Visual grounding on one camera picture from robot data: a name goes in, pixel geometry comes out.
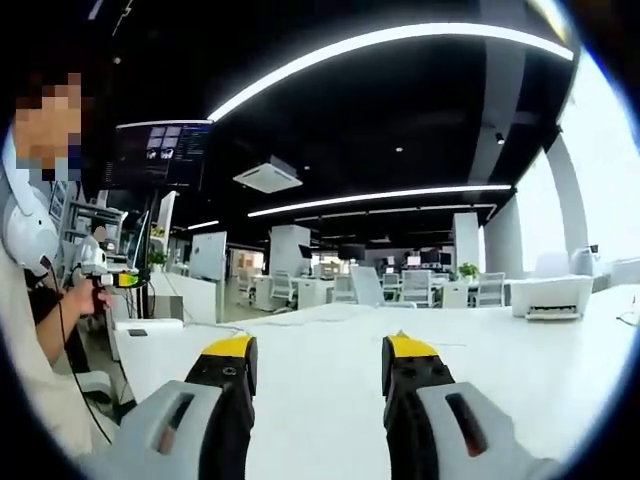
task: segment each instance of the monitor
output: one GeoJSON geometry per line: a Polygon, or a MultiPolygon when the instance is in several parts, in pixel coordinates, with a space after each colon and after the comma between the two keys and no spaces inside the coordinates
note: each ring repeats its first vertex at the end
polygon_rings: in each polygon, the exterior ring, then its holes
{"type": "Polygon", "coordinates": [[[209,120],[118,125],[115,158],[105,169],[105,188],[200,190],[210,131],[209,120]]]}
{"type": "Polygon", "coordinates": [[[340,260],[364,260],[364,245],[340,245],[338,258],[340,260]]]}
{"type": "Polygon", "coordinates": [[[308,245],[298,245],[302,258],[311,258],[311,248],[308,245]]]}
{"type": "Polygon", "coordinates": [[[440,252],[438,250],[420,252],[420,263],[440,263],[440,252]]]}
{"type": "Polygon", "coordinates": [[[444,252],[440,253],[440,263],[442,265],[451,265],[451,261],[452,261],[452,258],[450,253],[444,253],[444,252]]]}

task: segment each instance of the white chair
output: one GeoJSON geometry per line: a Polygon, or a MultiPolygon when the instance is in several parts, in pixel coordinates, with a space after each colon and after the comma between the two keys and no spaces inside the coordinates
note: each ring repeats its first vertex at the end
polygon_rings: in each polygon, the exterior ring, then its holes
{"type": "Polygon", "coordinates": [[[271,275],[271,298],[293,301],[293,282],[286,272],[275,272],[271,275]]]}
{"type": "Polygon", "coordinates": [[[333,280],[332,303],[355,303],[356,295],[349,275],[336,275],[333,280]]]}
{"type": "Polygon", "coordinates": [[[557,278],[569,275],[567,252],[546,252],[538,256],[533,278],[557,278]]]}
{"type": "Polygon", "coordinates": [[[478,277],[476,307],[504,306],[504,273],[481,273],[478,277]]]}
{"type": "Polygon", "coordinates": [[[380,280],[373,267],[351,267],[351,281],[358,305],[417,308],[413,302],[385,302],[380,280]]]}
{"type": "Polygon", "coordinates": [[[449,274],[448,273],[431,273],[431,284],[432,285],[444,285],[449,282],[449,274]]]}
{"type": "Polygon", "coordinates": [[[244,268],[238,270],[238,293],[240,298],[248,298],[251,303],[251,278],[244,268]]]}
{"type": "Polygon", "coordinates": [[[445,283],[442,287],[442,308],[467,308],[469,286],[460,283],[445,283]]]}
{"type": "Polygon", "coordinates": [[[405,270],[402,272],[401,302],[414,302],[418,305],[433,305],[430,270],[405,270]]]}
{"type": "Polygon", "coordinates": [[[385,273],[382,275],[382,293],[391,293],[395,300],[400,288],[400,275],[397,273],[385,273]]]}

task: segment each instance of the ceiling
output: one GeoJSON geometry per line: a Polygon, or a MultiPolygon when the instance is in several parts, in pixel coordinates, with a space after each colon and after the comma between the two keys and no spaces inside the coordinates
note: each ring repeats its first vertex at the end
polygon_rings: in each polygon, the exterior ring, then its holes
{"type": "MultiPolygon", "coordinates": [[[[116,25],[126,3],[105,2],[98,20],[116,25]]],[[[129,6],[114,36],[117,123],[205,119],[302,55],[390,27],[481,23],[562,43],[524,0],[185,0],[166,6],[133,0],[129,6]]],[[[232,241],[248,245],[264,243],[271,226],[290,222],[311,228],[326,247],[450,243],[454,212],[486,205],[473,208],[485,223],[513,191],[247,214],[366,193],[513,185],[554,129],[572,71],[572,61],[546,51],[459,35],[408,38],[330,58],[213,125],[202,191],[181,192],[173,224],[219,220],[195,232],[227,230],[232,241]],[[232,180],[270,155],[296,168],[303,185],[266,195],[232,180]]]]}

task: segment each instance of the curved led light strip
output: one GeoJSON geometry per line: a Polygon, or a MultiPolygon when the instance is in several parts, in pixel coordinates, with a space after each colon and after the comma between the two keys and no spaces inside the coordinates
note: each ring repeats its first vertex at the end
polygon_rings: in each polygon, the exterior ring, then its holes
{"type": "Polygon", "coordinates": [[[358,37],[349,38],[300,57],[297,60],[288,63],[284,67],[271,72],[267,76],[262,77],[254,84],[249,85],[236,96],[214,110],[207,119],[217,122],[251,97],[257,95],[263,90],[266,90],[270,86],[275,85],[279,81],[284,80],[288,76],[293,75],[300,70],[304,70],[311,65],[315,65],[316,63],[320,63],[331,57],[342,55],[343,53],[357,50],[359,48],[375,45],[377,43],[432,35],[471,35],[485,38],[499,38],[540,48],[566,60],[573,59],[573,52],[568,48],[548,40],[544,40],[540,37],[519,32],[517,30],[511,30],[509,28],[495,27],[492,25],[478,25],[473,23],[421,23],[418,25],[406,25],[404,27],[388,28],[386,30],[379,30],[377,32],[366,33],[358,37]]]}
{"type": "Polygon", "coordinates": [[[195,228],[209,227],[211,225],[217,225],[220,222],[218,220],[212,220],[210,222],[198,223],[197,225],[191,225],[187,227],[187,230],[193,230],[195,228]]]}
{"type": "Polygon", "coordinates": [[[438,193],[464,193],[464,192],[499,192],[511,190],[511,185],[462,185],[458,187],[432,187],[420,188],[417,190],[399,190],[396,192],[367,193],[365,195],[353,195],[350,197],[328,198],[326,200],[316,200],[314,202],[296,203],[285,207],[269,208],[251,212],[248,217],[260,217],[272,213],[289,212],[291,210],[302,210],[304,208],[323,207],[325,205],[336,205],[339,203],[354,203],[365,200],[378,200],[381,198],[409,197],[415,195],[433,195],[438,193]]]}

